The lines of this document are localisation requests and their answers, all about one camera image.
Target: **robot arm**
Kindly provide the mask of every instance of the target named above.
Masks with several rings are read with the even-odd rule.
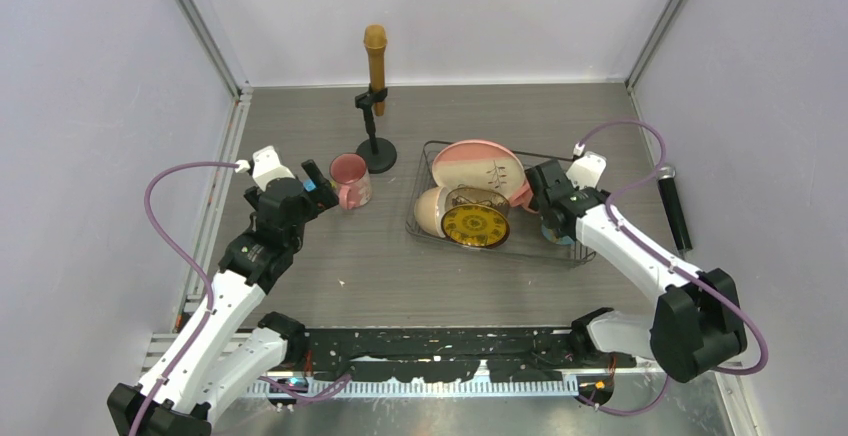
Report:
[[[142,401],[174,358],[179,362],[152,396],[140,435],[210,434],[223,411],[259,376],[283,362],[298,361],[306,350],[304,326],[270,313],[238,350],[218,361],[244,319],[292,265],[306,223],[338,204],[330,182],[311,160],[302,164],[311,179],[306,185],[280,163],[271,146],[254,153],[253,161],[238,164],[238,171],[249,172],[257,184],[244,195],[255,210],[251,226],[227,246],[219,262],[212,309],[192,315],[137,385],[118,384],[110,394],[107,404],[119,434],[129,432]],[[207,308],[208,297],[202,308]]]
[[[572,323],[571,342],[583,352],[621,352],[656,360],[673,379],[687,382],[742,353],[747,340],[742,321],[698,286],[677,275],[678,266],[738,305],[733,279],[721,269],[704,272],[675,258],[628,223],[608,193],[595,189],[605,162],[593,153],[578,159],[568,173],[550,160],[526,170],[534,204],[556,237],[569,236],[594,249],[630,279],[655,308],[654,316],[625,315],[602,308]],[[661,266],[618,228],[630,232],[673,265]]]

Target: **black and yellow plate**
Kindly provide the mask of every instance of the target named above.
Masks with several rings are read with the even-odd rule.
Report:
[[[494,248],[509,236],[509,223],[496,209],[482,204],[460,204],[442,218],[442,230],[463,246]]]

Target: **mug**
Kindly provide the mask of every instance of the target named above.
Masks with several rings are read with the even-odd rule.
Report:
[[[371,200],[371,176],[361,156],[345,153],[330,164],[330,177],[336,182],[339,206],[353,209]]]

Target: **black tube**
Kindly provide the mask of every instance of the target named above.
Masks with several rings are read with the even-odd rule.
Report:
[[[660,170],[660,179],[657,187],[660,190],[660,198],[665,208],[665,216],[671,228],[671,236],[674,245],[681,253],[692,249],[692,239],[689,237],[689,229],[686,227],[686,218],[683,216],[683,206],[680,204],[680,196],[677,194],[677,185],[674,183],[674,168],[665,166]]]

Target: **wooden handle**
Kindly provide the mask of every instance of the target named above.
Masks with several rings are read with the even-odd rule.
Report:
[[[383,55],[386,53],[386,28],[372,24],[365,28],[365,51],[368,52],[368,73],[371,75],[371,88],[379,91],[386,87],[386,65]],[[382,116],[386,103],[374,105],[374,114]]]

